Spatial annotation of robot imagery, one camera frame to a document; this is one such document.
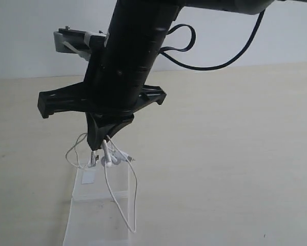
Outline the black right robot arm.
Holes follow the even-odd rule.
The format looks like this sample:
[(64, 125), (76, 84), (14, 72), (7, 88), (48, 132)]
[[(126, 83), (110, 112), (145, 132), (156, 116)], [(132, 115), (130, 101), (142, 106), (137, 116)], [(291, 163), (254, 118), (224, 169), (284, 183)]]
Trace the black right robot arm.
[(162, 104), (166, 93), (146, 79), (167, 35), (177, 30), (173, 22), (184, 7), (247, 15), (257, 21), (249, 46), (270, 1), (117, 1), (108, 31), (86, 32), (60, 28), (53, 33), (59, 53), (74, 53), (88, 62), (84, 80), (56, 90), (40, 92), (37, 107), (43, 118), (59, 112), (83, 112), (87, 142), (95, 151), (102, 142), (130, 124), (134, 114), (152, 104)]

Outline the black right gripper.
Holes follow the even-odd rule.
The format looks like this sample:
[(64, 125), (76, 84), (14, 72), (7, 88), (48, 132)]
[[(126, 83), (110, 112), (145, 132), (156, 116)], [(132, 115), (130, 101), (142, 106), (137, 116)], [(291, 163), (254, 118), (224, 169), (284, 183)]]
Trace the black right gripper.
[(161, 105), (167, 95), (159, 86), (115, 84), (115, 76), (107, 79), (103, 75), (106, 69), (101, 65), (103, 52), (99, 48), (92, 53), (82, 82), (39, 92), (37, 102), (43, 118), (60, 112), (86, 113), (87, 143), (91, 150), (100, 149), (105, 138), (112, 138), (131, 124), (133, 113), (152, 103)]

